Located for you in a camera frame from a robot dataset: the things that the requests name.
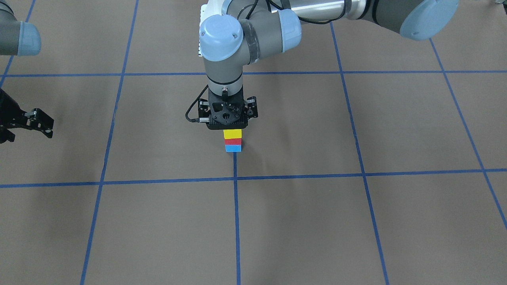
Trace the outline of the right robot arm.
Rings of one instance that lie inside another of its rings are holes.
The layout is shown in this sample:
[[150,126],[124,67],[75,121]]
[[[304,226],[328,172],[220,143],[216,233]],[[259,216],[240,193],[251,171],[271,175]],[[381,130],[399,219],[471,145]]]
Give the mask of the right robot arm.
[[[2,56],[35,56],[41,49],[40,33],[32,23],[19,21],[7,1],[0,2],[0,54]],[[26,112],[5,92],[0,91],[0,142],[13,142],[11,129],[22,128],[53,137],[54,119],[39,108]]]

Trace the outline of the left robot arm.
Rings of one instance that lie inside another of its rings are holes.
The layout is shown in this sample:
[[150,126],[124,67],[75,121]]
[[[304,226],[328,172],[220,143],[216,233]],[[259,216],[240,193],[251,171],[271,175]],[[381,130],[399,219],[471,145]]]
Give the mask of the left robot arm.
[[258,117],[255,96],[244,97],[243,67],[291,50],[303,24],[365,20],[411,40],[438,34],[457,0],[210,0],[201,7],[199,54],[208,84],[192,103],[211,130],[243,129]]

